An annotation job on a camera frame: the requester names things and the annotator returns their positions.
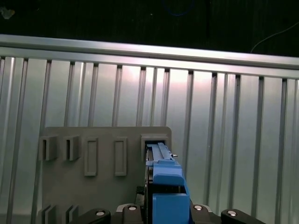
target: vertical metal rib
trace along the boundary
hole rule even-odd
[[[138,103],[137,103],[137,118],[136,126],[142,126],[143,104],[144,104],[144,91],[146,81],[146,68],[141,68],[138,89]]]
[[[258,191],[258,175],[260,169],[260,154],[261,154],[261,134],[263,122],[263,95],[264,95],[264,77],[259,78],[258,87],[258,102],[257,102],[257,123],[256,123],[256,151],[255,151],[255,164],[253,174],[253,189],[252,189],[252,205],[251,215],[256,217],[257,208],[257,191]]]
[[[85,82],[85,77],[86,77],[86,68],[87,65],[86,63],[83,64],[83,71],[82,71],[82,76],[81,76],[81,80],[80,80],[80,88],[79,88],[79,99],[78,99],[78,112],[79,112],[79,116],[78,116],[78,123],[77,125],[80,126],[80,121],[82,120],[82,104],[83,104],[83,94],[84,94],[84,82]]]
[[[169,81],[170,81],[170,70],[165,69],[164,81],[163,81],[164,87],[163,87],[161,126],[166,126],[166,121],[167,121]]]
[[[4,74],[4,58],[0,58],[0,99],[1,99],[1,90],[2,90],[2,81],[3,81],[3,74]]]
[[[221,139],[220,139],[220,156],[219,156],[219,168],[223,169],[223,150],[224,150],[224,134],[225,134],[225,125],[226,125],[226,110],[227,110],[227,100],[228,100],[228,74],[224,76],[224,91],[223,91],[223,109],[222,109],[222,125],[221,125]],[[220,192],[221,192],[221,179],[222,172],[219,172],[218,176],[218,186],[217,186],[217,209],[216,214],[219,214],[220,207]]]
[[[280,133],[279,133],[275,224],[280,224],[280,218],[281,218],[281,200],[282,200],[281,197],[282,197],[284,149],[285,149],[285,119],[286,119],[286,101],[287,101],[286,98],[287,98],[287,80],[283,79],[282,80],[282,91],[281,91],[281,111],[280,111]]]
[[[192,110],[192,96],[193,96],[193,81],[194,72],[189,71],[188,87],[187,87],[187,104],[186,104],[186,121],[185,121],[185,136],[184,136],[184,148],[183,148],[183,172],[185,178],[187,178],[187,164],[188,164],[188,149],[189,149],[189,135],[190,135],[190,122],[191,122],[191,110]]]
[[[116,80],[115,80],[112,127],[117,126],[118,111],[120,106],[120,94],[121,94],[121,76],[122,76],[122,66],[118,65],[116,70]]]
[[[298,135],[299,135],[299,80],[295,81],[295,98],[294,98],[294,125],[292,128],[292,164],[291,164],[291,183],[290,183],[290,209],[289,209],[289,222],[296,223],[298,220]]]
[[[69,73],[69,81],[67,84],[67,94],[66,94],[66,105],[65,105],[65,114],[64,114],[64,126],[68,125],[68,114],[70,109],[70,98],[71,98],[71,80],[74,74],[75,63],[71,62],[70,64],[70,73]]]
[[[40,122],[40,131],[41,134],[44,127],[45,127],[45,118],[46,118],[46,111],[47,111],[47,99],[48,99],[48,88],[49,88],[49,79],[50,79],[50,70],[51,70],[51,61],[47,61],[46,66],[46,75],[45,75],[45,83],[43,88],[43,104],[42,104],[42,114],[41,114],[41,122]],[[38,152],[36,157],[36,170],[35,170],[35,179],[34,179],[34,188],[33,188],[33,200],[32,200],[32,208],[31,208],[31,224],[36,223],[36,215],[37,215],[37,199],[38,199],[38,191],[39,191],[39,184],[41,178],[41,162],[38,160]]]
[[[240,109],[240,84],[241,76],[235,76],[235,108],[234,108],[234,124],[233,124],[233,149],[232,149],[232,166],[229,181],[229,199],[228,208],[233,207],[234,190],[235,190],[235,167],[236,167],[236,151],[237,151],[237,138],[238,138],[238,123],[239,123],[239,109]]]
[[[212,150],[213,150],[213,133],[215,123],[215,106],[216,106],[216,92],[217,92],[217,74],[212,74],[212,87],[211,87],[211,104],[210,104],[210,115],[209,115],[209,134],[208,134],[208,145],[206,154],[206,178],[205,178],[205,198],[204,204],[209,204],[210,197],[210,185],[211,185],[211,171],[212,171]]]
[[[155,99],[156,99],[156,89],[157,89],[157,72],[158,69],[154,70],[154,78],[153,78],[153,92],[151,96],[151,112],[150,112],[150,126],[154,125],[154,111],[155,111]]]
[[[2,118],[0,119],[4,119],[1,120],[3,122],[2,124],[2,137],[0,137],[0,142],[2,139],[2,144],[0,144],[0,195],[2,192],[2,179],[3,179],[3,173],[4,173],[4,157],[6,154],[6,145],[7,145],[7,132],[8,132],[8,121],[9,121],[9,111],[10,111],[10,104],[11,104],[11,96],[12,96],[12,88],[13,88],[13,80],[14,80],[14,68],[15,68],[15,58],[10,58],[9,60],[7,60],[7,65],[9,66],[9,78],[8,78],[8,82],[6,82],[8,85],[6,87],[5,92],[6,96],[4,96],[4,98],[6,99],[2,99],[0,100],[0,106],[2,106],[2,108],[0,107],[0,114],[3,115]]]
[[[18,116],[17,116],[17,122],[16,122],[16,133],[15,133],[12,172],[11,172],[10,186],[9,186],[7,218],[6,218],[7,224],[11,224],[12,217],[13,217],[15,177],[16,177],[17,165],[18,165],[18,155],[19,155],[19,146],[20,146],[21,123],[22,123],[22,113],[23,113],[23,106],[24,106],[24,93],[25,93],[25,86],[26,86],[27,67],[28,67],[28,60],[24,60],[22,81],[21,81],[21,91],[20,91],[20,97],[19,97],[20,100],[19,100],[19,106],[18,106]]]
[[[97,92],[97,82],[98,82],[98,70],[99,65],[93,65],[93,80],[92,80],[92,89],[90,95],[90,106],[89,106],[89,115],[88,115],[88,126],[93,126],[93,118],[94,118],[94,106],[95,106],[95,96]]]

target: black cable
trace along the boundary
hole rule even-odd
[[[278,35],[278,34],[282,34],[282,33],[286,32],[286,31],[289,31],[290,29],[294,28],[294,27],[297,26],[298,24],[299,24],[299,22],[296,22],[294,25],[290,26],[289,28],[284,29],[283,31],[280,31],[280,32],[278,32],[278,33],[272,34],[272,35],[266,37],[265,39],[261,40],[261,41],[258,42],[256,45],[254,45],[254,47],[251,49],[250,53],[252,53],[253,50],[254,50],[254,48],[256,48],[259,44],[261,44],[261,43],[263,43],[264,41],[270,39],[271,37],[274,37],[274,36],[276,36],[276,35]]]

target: gray plastic tab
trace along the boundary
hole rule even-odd
[[[98,138],[86,138],[84,141],[85,176],[96,176],[98,170]]]
[[[56,223],[56,206],[51,206],[45,212],[45,224]]]
[[[56,206],[48,205],[38,212],[37,224],[55,224],[56,220]]]
[[[50,161],[57,158],[57,136],[40,137],[39,159]]]
[[[127,138],[119,137],[114,143],[115,176],[127,175]]]
[[[64,160],[74,161],[79,158],[79,136],[64,137]]]
[[[121,204],[134,203],[136,187],[144,184],[142,136],[160,137],[149,140],[163,136],[168,146],[171,143],[167,127],[47,127],[42,136],[57,136],[57,158],[42,161],[43,208],[56,205],[56,224],[66,224],[94,208],[113,212]],[[66,139],[70,152],[73,141],[73,151],[79,154],[74,162],[65,160]]]
[[[171,150],[171,140],[168,139],[167,134],[142,134],[141,135],[141,161],[145,161],[145,143],[163,142]]]
[[[62,224],[68,224],[74,219],[76,219],[79,216],[79,207],[71,206],[68,208],[68,210],[62,215]]]

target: black mechanical part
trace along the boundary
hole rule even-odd
[[[221,218],[205,206],[190,204],[192,224],[221,224]]]
[[[144,224],[142,209],[135,204],[127,205],[122,212],[116,212],[112,215],[109,224]]]
[[[230,224],[266,224],[236,209],[224,210],[221,213],[221,220],[222,223]]]
[[[111,214],[106,209],[92,209],[69,224],[110,224]]]

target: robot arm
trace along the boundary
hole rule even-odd
[[[264,224],[234,209],[215,215],[205,205],[190,200],[182,168],[162,142],[147,144],[146,173],[139,204],[120,205],[111,215],[106,209],[93,209],[70,224]]]

